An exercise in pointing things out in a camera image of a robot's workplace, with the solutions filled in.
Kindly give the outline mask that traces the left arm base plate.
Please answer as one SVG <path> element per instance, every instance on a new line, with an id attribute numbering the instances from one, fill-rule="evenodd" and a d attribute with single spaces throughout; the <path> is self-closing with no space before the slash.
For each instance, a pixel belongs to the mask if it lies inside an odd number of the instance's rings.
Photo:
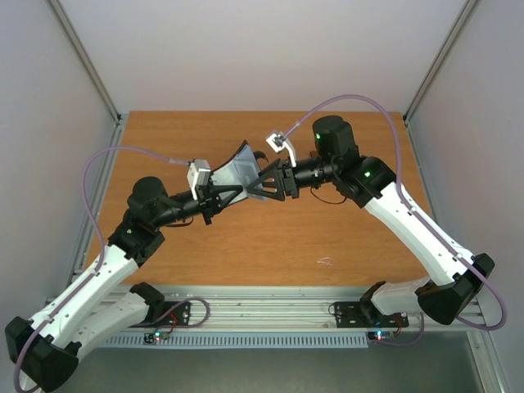
<path id="1" fill-rule="evenodd" d="M 158 328 L 175 326 L 186 327 L 191 317 L 192 302 L 184 300 L 164 301 L 162 304 L 153 305 L 140 323 L 135 323 L 132 328 Z"/>

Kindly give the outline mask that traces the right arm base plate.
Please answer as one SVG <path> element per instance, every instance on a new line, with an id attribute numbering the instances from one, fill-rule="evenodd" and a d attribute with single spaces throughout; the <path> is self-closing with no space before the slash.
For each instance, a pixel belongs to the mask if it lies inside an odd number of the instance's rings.
<path id="1" fill-rule="evenodd" d="M 375 322 L 365 318 L 358 301 L 337 301 L 328 306 L 328 313 L 335 318 L 337 328 L 407 328 L 407 316 L 396 313 L 380 316 Z"/>

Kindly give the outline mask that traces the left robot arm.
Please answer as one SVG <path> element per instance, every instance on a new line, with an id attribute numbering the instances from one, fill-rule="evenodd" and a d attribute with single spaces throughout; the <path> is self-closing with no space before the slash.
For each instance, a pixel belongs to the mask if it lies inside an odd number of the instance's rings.
<path id="1" fill-rule="evenodd" d="M 72 376 L 89 352 L 117 332 L 163 321 L 170 312 L 165 296 L 145 282 L 133 285 L 104 310 L 96 312 L 95 308 L 160 248 L 165 240 L 161 228 L 180 226 L 196 215 L 209 224 L 215 215 L 245 197 L 239 182 L 209 180 L 171 196 L 157 177 L 138 180 L 122 222 L 102 243 L 89 267 L 32 317 L 15 317 L 6 326 L 15 390 L 52 392 Z"/>

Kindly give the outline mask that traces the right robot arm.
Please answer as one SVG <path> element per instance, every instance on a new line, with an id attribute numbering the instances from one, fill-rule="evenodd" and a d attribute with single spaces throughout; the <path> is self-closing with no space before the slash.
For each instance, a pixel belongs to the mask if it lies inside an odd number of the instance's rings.
<path id="1" fill-rule="evenodd" d="M 302 188 L 332 183 L 344 198 L 385 224 L 427 272 L 419 280 L 381 281 L 370 287 L 359 300 L 364 320 L 376 325 L 396 313 L 424 313 L 450 325 L 481 290 L 494 261 L 485 253 L 474 255 L 447 235 L 397 184 L 384 161 L 361 155 L 351 125 L 340 116 L 315 120 L 312 130 L 316 152 L 304 160 L 296 159 L 282 133 L 270 134 L 266 142 L 289 157 L 263 169 L 247 191 L 282 201 L 297 198 Z"/>

